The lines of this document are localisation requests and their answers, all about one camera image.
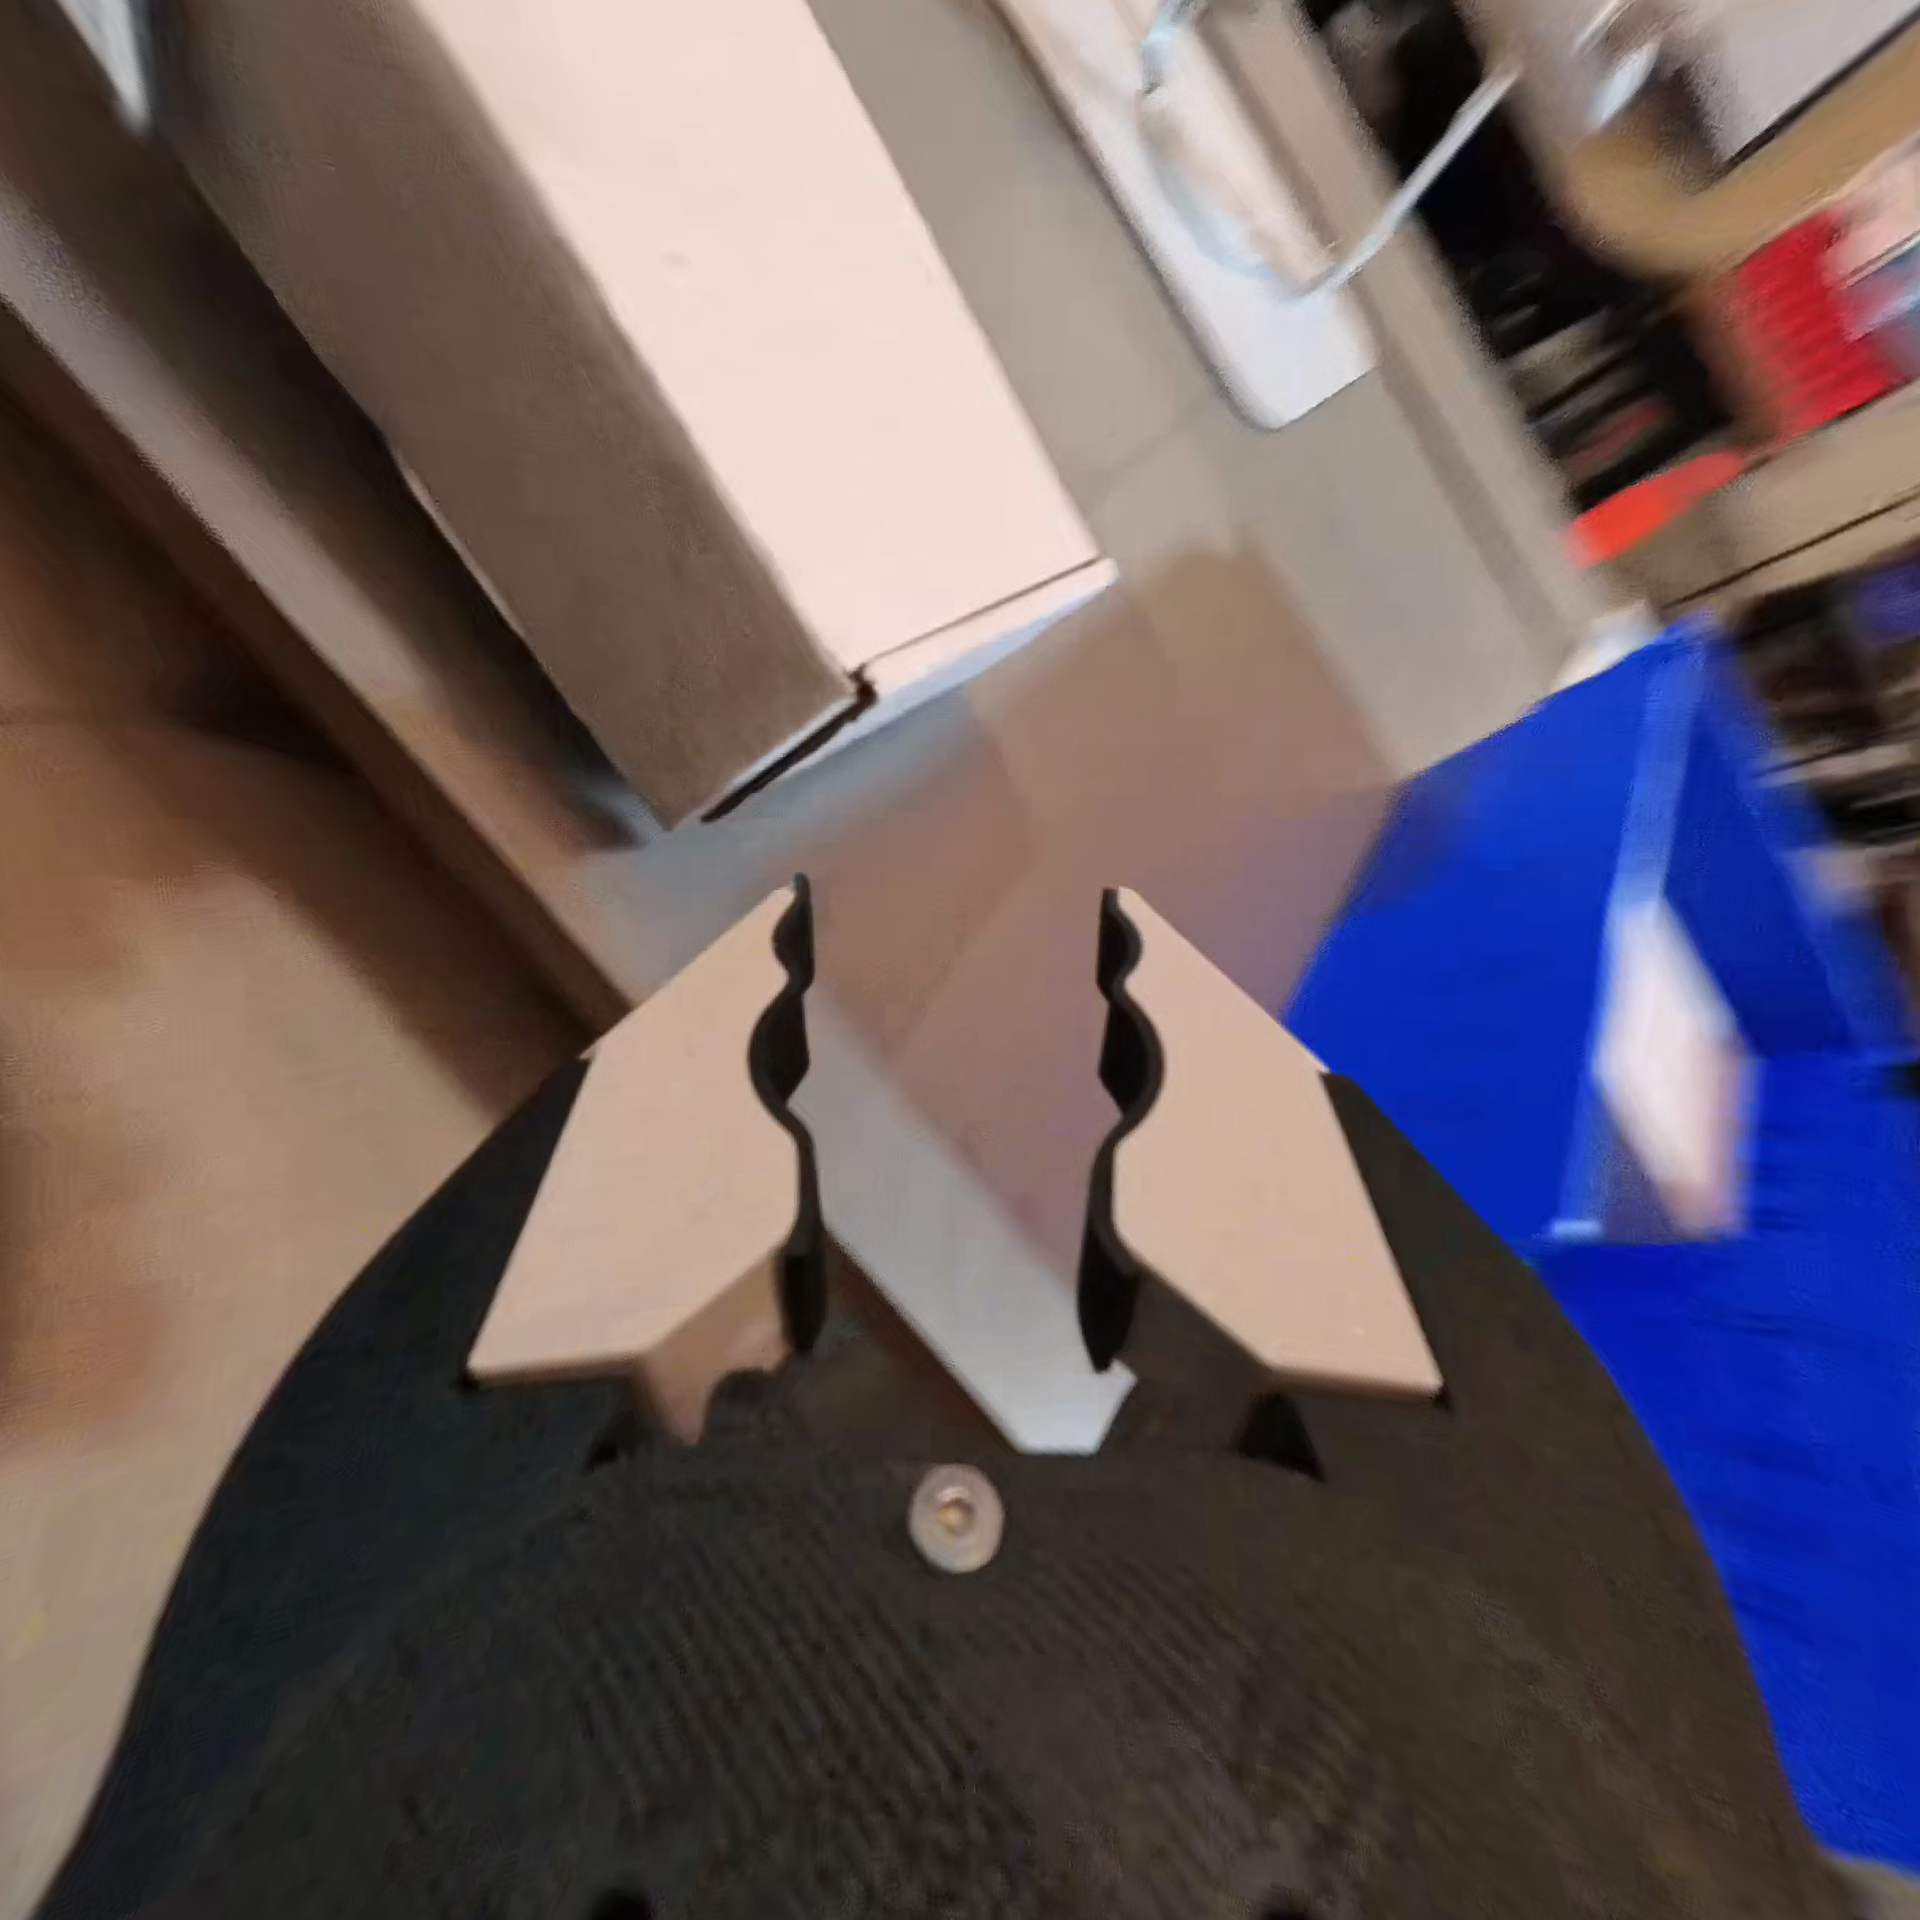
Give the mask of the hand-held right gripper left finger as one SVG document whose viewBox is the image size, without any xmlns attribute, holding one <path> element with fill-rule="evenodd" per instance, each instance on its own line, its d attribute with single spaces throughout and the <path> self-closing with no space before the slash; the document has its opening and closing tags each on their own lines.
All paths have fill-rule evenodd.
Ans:
<svg viewBox="0 0 1920 1920">
<path fill-rule="evenodd" d="M 617 1380 L 695 1444 L 726 1380 L 815 1346 L 829 1235 L 797 1106 L 813 984 L 794 877 L 589 1051 L 468 1380 Z"/>
</svg>

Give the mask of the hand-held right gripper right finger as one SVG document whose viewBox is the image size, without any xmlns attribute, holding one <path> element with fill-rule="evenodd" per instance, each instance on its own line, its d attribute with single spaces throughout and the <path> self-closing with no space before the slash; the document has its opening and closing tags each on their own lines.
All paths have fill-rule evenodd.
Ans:
<svg viewBox="0 0 1920 1920">
<path fill-rule="evenodd" d="M 1105 888 L 1076 1326 L 1098 1375 L 1150 1298 L 1278 1389 L 1434 1407 L 1444 1372 L 1336 1112 L 1333 1074 L 1143 895 Z"/>
</svg>

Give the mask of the blue storage bin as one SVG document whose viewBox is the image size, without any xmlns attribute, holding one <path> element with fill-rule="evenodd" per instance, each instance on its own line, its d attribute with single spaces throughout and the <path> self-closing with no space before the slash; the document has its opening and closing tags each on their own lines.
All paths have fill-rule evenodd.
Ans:
<svg viewBox="0 0 1920 1920">
<path fill-rule="evenodd" d="M 1676 1481 L 1796 1804 L 1919 1860 L 1917 1019 L 1832 839 L 1682 621 L 1403 787 L 1285 1026 L 1530 1261 Z M 1607 1243 L 1611 935 L 1662 899 L 1756 1059 L 1733 1239 Z"/>
</svg>

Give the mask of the grey desk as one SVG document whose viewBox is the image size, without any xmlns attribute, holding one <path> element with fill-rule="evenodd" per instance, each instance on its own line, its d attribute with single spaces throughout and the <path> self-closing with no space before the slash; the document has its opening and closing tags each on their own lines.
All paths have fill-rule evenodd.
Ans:
<svg viewBox="0 0 1920 1920">
<path fill-rule="evenodd" d="M 1282 1006 L 1398 784 L 1618 628 L 1535 607 L 1541 461 L 1490 505 L 1396 344 L 1263 434 L 1195 348 L 990 5 L 815 5 L 1118 564 L 1091 609 L 716 825 L 592 796 L 373 428 L 56 5 L 5 5 L 5 356 L 279 693 L 589 1021 L 788 877 L 820 982 L 801 1103 L 829 1224 L 982 1414 L 1084 1455 L 1123 1375 L 1073 1274 L 1095 1145 L 1098 897 Z"/>
</svg>

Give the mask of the person's beige trousers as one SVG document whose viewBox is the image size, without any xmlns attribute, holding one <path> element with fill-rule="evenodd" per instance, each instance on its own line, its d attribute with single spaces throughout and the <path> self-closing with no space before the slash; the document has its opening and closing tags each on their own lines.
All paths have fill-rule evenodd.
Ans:
<svg viewBox="0 0 1920 1920">
<path fill-rule="evenodd" d="M 5 1808 L 77 1804 L 213 1491 L 574 1030 L 5 406 Z"/>
</svg>

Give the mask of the instruction sheet on stand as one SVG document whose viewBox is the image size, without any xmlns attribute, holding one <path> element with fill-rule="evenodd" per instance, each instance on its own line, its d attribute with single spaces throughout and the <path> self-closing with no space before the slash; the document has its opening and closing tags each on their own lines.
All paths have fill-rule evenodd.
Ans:
<svg viewBox="0 0 1920 1920">
<path fill-rule="evenodd" d="M 1734 162 L 1716 157 L 1700 5 L 1442 5 L 1477 71 L 1466 101 L 1419 140 L 1412 185 L 1371 226 L 1333 243 L 1205 37 L 1230 5 L 996 5 L 1056 112 L 1196 337 L 1242 420 L 1282 431 L 1377 362 L 1349 285 L 1386 250 L 1503 109 L 1547 164 L 1549 187 L 1600 216 L 1600 166 L 1630 138 L 1685 210 L 1690 274 L 1747 252 L 1917 140 L 1917 19 Z"/>
</svg>

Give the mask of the red ridged object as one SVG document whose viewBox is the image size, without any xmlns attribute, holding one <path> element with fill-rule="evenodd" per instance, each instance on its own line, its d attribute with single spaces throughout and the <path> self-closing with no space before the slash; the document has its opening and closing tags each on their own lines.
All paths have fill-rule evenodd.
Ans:
<svg viewBox="0 0 1920 1920">
<path fill-rule="evenodd" d="M 1854 289 L 1831 268 L 1843 236 L 1841 219 L 1821 210 L 1734 267 L 1693 278 L 1678 315 L 1729 424 L 1700 431 L 1694 449 L 1582 511 L 1569 530 L 1577 564 L 1622 562 L 1819 432 L 1917 387 L 1902 331 L 1868 328 Z"/>
</svg>

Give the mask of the printed instruction sheet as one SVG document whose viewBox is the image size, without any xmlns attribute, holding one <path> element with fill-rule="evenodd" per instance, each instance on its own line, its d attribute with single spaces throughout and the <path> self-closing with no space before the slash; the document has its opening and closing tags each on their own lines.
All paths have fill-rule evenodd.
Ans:
<svg viewBox="0 0 1920 1920">
<path fill-rule="evenodd" d="M 1917 21 L 1917 3 L 1721 3 L 1697 7 L 1707 121 L 1734 164 Z"/>
</svg>

